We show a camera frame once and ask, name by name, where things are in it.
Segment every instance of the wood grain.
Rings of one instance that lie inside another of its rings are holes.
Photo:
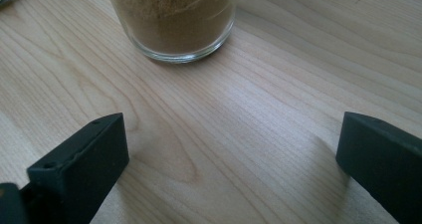
[[[422,135],[422,0],[238,0],[212,56],[163,65],[109,0],[0,8],[0,182],[123,112],[93,223],[395,223],[334,160],[343,113]]]

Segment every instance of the jar base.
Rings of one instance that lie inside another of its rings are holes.
[[[197,60],[200,60],[208,55],[210,55],[211,53],[215,52],[218,48],[220,48],[223,43],[227,40],[227,38],[230,35],[230,31],[233,27],[233,19],[230,22],[230,24],[227,25],[226,29],[224,30],[224,32],[221,34],[221,36],[216,39],[215,42],[213,42],[211,45],[207,46],[206,48],[203,48],[201,50],[195,51],[193,53],[187,53],[187,54],[163,54],[163,53],[157,53],[154,52],[148,48],[146,48],[145,46],[143,46],[141,43],[139,43],[135,38],[133,37],[129,37],[130,41],[133,43],[133,45],[139,49],[143,55],[156,60],[156,61],[160,61],[160,62],[165,62],[165,63],[174,63],[174,64],[178,64],[178,63],[189,63],[189,62],[194,62]]]

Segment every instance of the wooden table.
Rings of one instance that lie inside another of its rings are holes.
[[[395,223],[337,166],[344,112],[422,135],[422,0],[238,0],[212,56],[155,64],[109,0],[0,9],[0,182],[123,112],[92,223]]]

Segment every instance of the ground spice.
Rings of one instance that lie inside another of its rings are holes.
[[[234,0],[114,1],[129,37],[163,54],[194,53],[211,45],[232,22],[235,6]]]

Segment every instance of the black plastic object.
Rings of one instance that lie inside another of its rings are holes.
[[[422,223],[422,140],[380,119],[346,112],[336,160],[398,222]]]
[[[96,119],[30,166],[19,193],[0,185],[0,224],[90,223],[128,161],[122,113]]]

